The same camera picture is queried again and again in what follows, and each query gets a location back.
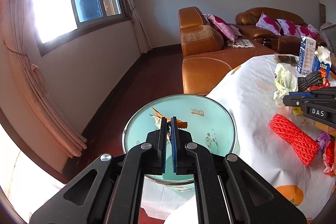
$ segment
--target plastic bag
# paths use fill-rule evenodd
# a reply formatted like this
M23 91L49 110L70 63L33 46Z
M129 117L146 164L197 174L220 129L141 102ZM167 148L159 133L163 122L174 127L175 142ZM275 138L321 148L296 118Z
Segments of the plastic bag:
M296 69L289 64L279 63L275 68L274 74L274 83L277 87L277 91L274 92L273 99L280 108L280 114L289 117L292 108L285 106L282 102L282 98L288 95L289 92L296 92L298 90Z

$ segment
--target window frame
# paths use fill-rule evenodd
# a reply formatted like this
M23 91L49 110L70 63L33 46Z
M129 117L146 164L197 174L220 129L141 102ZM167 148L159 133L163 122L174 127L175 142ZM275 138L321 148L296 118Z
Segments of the window frame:
M104 7L104 1L103 0L98 0L99 5L100 5L100 10L102 17L97 18L97 19L91 19L87 20L84 22L79 22L78 14L77 14L77 9L76 9L76 4L74 0L71 0L72 8L73 8L73 13L75 15L75 20L77 24L77 29L65 33L63 35L60 35L46 43L42 43L40 36L37 31L37 27L35 25L35 13L33 9L32 11L32 22L33 22L33 28L34 28L34 35L37 41L37 46L40 51L41 57L47 54L48 52L54 50L55 48L71 41L74 40L75 38L78 38L80 36L83 36L89 32L113 25L113 24L118 24L120 22L124 22L127 20L130 20L130 10L126 6L126 1L125 0L118 0L119 4L119 9L121 14L117 15L110 15L107 16L105 7Z

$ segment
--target white tablecloth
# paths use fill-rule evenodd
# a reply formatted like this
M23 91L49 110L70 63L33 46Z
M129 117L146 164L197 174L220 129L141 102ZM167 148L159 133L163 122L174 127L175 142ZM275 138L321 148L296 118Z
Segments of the white tablecloth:
M276 65L273 55L253 57L229 72L207 97L219 102L233 116L238 139L235 151L239 157L274 187L282 186L287 198L293 199L306 218L315 218L330 198L335 178L323 174L320 157L305 167L292 146L269 128L268 123L279 113L273 100ZM321 132L308 118L291 115L291 119L313 139ZM186 223L183 219L195 213L196 200L192 198L165 223ZM197 217L188 223L196 224Z

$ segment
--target brown leather sofa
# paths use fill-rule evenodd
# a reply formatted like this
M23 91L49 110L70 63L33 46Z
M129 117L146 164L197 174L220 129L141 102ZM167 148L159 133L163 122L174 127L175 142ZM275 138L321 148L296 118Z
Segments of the brown leather sofa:
M275 53L258 42L255 48L228 47L197 7L183 8L178 15L184 93L207 95L229 71L251 57Z
M271 39L272 49L278 53L299 55L300 38L276 35L271 31L256 26L262 13L274 20L285 19L292 21L296 25L307 26L307 23L294 13L273 8L258 7L247 10L236 16L236 24L241 33L258 42L262 42L264 38ZM327 44L320 38L316 39L316 45L327 46Z

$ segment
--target pink pillow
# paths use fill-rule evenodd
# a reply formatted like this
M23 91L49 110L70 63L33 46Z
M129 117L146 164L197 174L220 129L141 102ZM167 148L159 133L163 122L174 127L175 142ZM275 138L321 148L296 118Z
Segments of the pink pillow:
M219 32L227 37L230 41L234 42L236 39L236 35L231 29L231 27L221 18L214 16L214 15L209 15L205 14L203 15L205 18L207 18L210 22L210 24L213 24Z
M279 23L269 16L265 15L264 13L261 14L256 26L269 30L276 35L280 35L281 26L279 25Z
M289 37L301 37L293 22L285 19L277 19L277 21L280 23L284 35L288 35Z
M296 29L299 31L299 34L304 37L311 37L310 30L308 29L307 26L300 26L300 25L295 25Z
M313 25L309 24L308 25L308 30L310 31L310 35L313 38L317 38L317 36L319 35L319 30L317 30Z
M232 24L229 24L229 26L233 30L234 34L236 35L236 39L237 39L237 37L242 37L243 36L236 26L234 26Z

